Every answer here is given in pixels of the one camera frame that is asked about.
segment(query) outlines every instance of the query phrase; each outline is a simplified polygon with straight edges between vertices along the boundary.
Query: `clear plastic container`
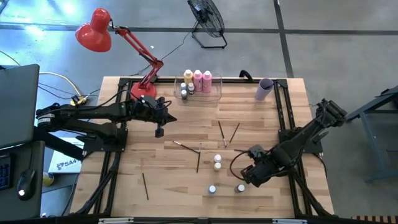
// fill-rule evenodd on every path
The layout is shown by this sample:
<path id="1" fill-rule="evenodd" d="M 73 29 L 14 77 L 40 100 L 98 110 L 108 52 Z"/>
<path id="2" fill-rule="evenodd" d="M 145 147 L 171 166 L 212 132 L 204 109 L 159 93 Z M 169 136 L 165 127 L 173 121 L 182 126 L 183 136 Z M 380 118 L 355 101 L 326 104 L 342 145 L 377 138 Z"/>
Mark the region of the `clear plastic container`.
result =
<path id="1" fill-rule="evenodd" d="M 181 73 L 181 76 L 175 77 L 174 80 L 174 97 L 176 97 L 176 99 L 179 99 L 178 101 L 183 103 L 185 106 L 217 105 L 218 101 L 223 95 L 223 77 L 217 73 L 214 73 L 212 75 L 213 79 L 211 81 L 211 91 L 209 93 L 195 91 L 193 95 L 188 95 L 187 100 L 183 100 L 181 97 L 181 83 L 184 82 L 184 77 L 183 73 Z"/>

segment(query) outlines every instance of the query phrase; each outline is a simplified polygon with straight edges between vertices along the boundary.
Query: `yellow cable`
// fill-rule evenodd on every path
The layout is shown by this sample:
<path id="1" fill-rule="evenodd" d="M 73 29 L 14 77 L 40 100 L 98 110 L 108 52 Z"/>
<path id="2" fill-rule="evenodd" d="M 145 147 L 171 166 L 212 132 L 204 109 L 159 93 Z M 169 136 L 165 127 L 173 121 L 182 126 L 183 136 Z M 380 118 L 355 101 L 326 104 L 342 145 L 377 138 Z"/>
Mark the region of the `yellow cable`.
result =
<path id="1" fill-rule="evenodd" d="M 70 79 L 68 77 L 65 77 L 63 75 L 60 75 L 60 74 L 57 74 L 57 73 L 53 73 L 53 72 L 40 72 L 39 74 L 41 74 L 41 75 L 56 75 L 58 77 L 66 79 L 66 81 L 68 81 L 73 86 L 73 88 L 76 90 L 77 94 L 79 96 L 81 96 L 81 94 L 80 94 L 79 90 L 77 89 L 77 87 L 75 86 L 75 84 L 73 84 L 72 81 L 70 81 Z"/>

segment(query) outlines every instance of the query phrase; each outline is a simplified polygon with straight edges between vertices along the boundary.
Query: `lamp arm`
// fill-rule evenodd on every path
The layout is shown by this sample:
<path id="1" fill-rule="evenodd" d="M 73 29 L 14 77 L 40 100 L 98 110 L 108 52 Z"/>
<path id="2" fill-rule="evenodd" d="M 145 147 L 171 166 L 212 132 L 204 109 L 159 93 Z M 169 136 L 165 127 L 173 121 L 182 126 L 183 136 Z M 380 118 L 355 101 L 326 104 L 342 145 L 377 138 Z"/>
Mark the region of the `lamp arm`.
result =
<path id="1" fill-rule="evenodd" d="M 156 76 L 157 72 L 163 67 L 163 62 L 154 57 L 145 46 L 132 34 L 127 27 L 115 27 L 116 33 L 122 36 L 136 51 L 139 55 L 145 58 L 152 66 L 152 70 L 140 81 L 139 86 L 142 89 L 146 89 L 150 81 Z"/>

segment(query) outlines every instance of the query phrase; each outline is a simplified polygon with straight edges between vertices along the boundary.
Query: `purple cup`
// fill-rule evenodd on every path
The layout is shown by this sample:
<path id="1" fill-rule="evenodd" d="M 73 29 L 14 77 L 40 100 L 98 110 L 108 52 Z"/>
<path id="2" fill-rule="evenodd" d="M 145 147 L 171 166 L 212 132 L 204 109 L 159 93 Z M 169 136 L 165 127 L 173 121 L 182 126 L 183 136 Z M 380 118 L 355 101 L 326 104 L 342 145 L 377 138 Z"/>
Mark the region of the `purple cup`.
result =
<path id="1" fill-rule="evenodd" d="M 269 78 L 263 78 L 259 82 L 257 87 L 256 95 L 254 96 L 256 100 L 264 100 L 269 92 L 274 88 L 274 82 Z"/>

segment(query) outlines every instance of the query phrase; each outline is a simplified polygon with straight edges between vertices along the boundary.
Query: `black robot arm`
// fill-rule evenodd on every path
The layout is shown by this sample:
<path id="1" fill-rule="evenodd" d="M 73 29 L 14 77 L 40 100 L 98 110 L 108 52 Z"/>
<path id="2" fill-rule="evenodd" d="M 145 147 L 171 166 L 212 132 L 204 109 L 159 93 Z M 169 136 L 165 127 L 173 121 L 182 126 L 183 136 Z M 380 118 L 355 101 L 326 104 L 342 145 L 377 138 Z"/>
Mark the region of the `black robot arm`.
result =
<path id="1" fill-rule="evenodd" d="M 139 120 L 157 123 L 155 136 L 160 138 L 164 135 L 162 126 L 177 120 L 168 113 L 167 103 L 171 101 L 165 102 L 164 97 L 155 100 L 151 96 L 142 96 L 137 100 L 127 100 L 108 106 L 79 106 L 77 108 L 54 103 L 36 111 L 37 127 L 47 132 L 79 131 L 96 135 L 105 142 L 112 142 L 117 140 L 120 134 L 117 123 Z M 112 123 L 95 124 L 80 119 L 108 119 Z"/>
<path id="2" fill-rule="evenodd" d="M 248 150 L 248 155 L 254 160 L 241 171 L 246 183 L 256 187 L 267 182 L 271 177 L 286 175 L 301 158 L 304 147 L 331 126 L 343 125 L 347 112 L 333 101 L 323 99 L 317 104 L 316 118 L 303 128 L 295 128 L 287 136 L 287 140 L 274 146 L 269 151 L 255 145 Z"/>

